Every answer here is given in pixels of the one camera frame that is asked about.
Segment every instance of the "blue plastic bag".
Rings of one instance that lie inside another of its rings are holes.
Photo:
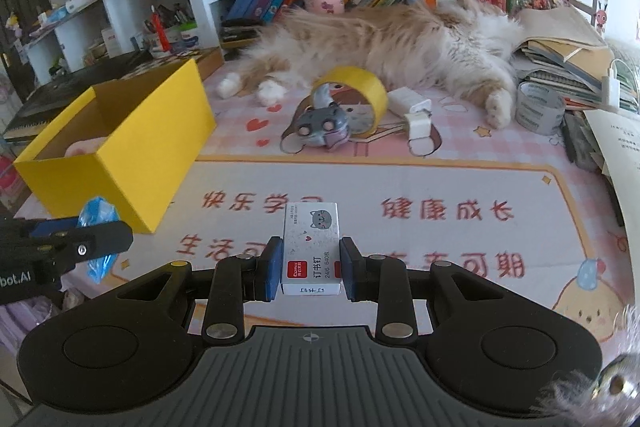
[[[120,216],[116,211],[116,207],[103,198],[94,198],[87,202],[82,208],[82,212],[78,216],[78,227],[91,227],[100,225],[100,223],[110,223],[111,221],[119,221]],[[100,259],[92,259],[87,261],[87,273],[89,277],[99,284],[104,276],[109,273],[111,266],[116,262],[117,253],[110,253]]]

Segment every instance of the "staple box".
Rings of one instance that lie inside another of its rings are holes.
[[[340,293],[340,229],[335,203],[288,203],[284,221],[282,292]]]
[[[54,217],[77,216],[101,196],[135,232],[156,230],[216,124],[194,60],[90,87],[15,161]],[[107,137],[65,158],[80,140]]]

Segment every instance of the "yellow box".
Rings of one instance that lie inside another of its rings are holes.
[[[194,60],[87,89],[14,162],[54,217],[77,216],[91,198],[113,203],[135,232],[154,232],[215,129]],[[97,152],[63,157],[80,140]]]

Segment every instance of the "cat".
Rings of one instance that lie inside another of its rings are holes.
[[[331,227],[332,218],[328,211],[316,210],[314,212],[310,212],[310,214],[312,219],[312,229],[327,230]]]
[[[267,26],[217,86],[221,98],[255,91],[262,105],[287,89],[310,89],[336,66],[374,73],[387,90],[439,86],[487,110],[505,127],[514,113],[516,81],[509,64],[523,29],[478,0],[438,0],[320,15],[291,10]]]

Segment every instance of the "clear tape roll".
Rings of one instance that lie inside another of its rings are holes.
[[[564,116],[566,103],[557,91],[533,82],[518,86],[516,122],[536,134],[553,134]]]

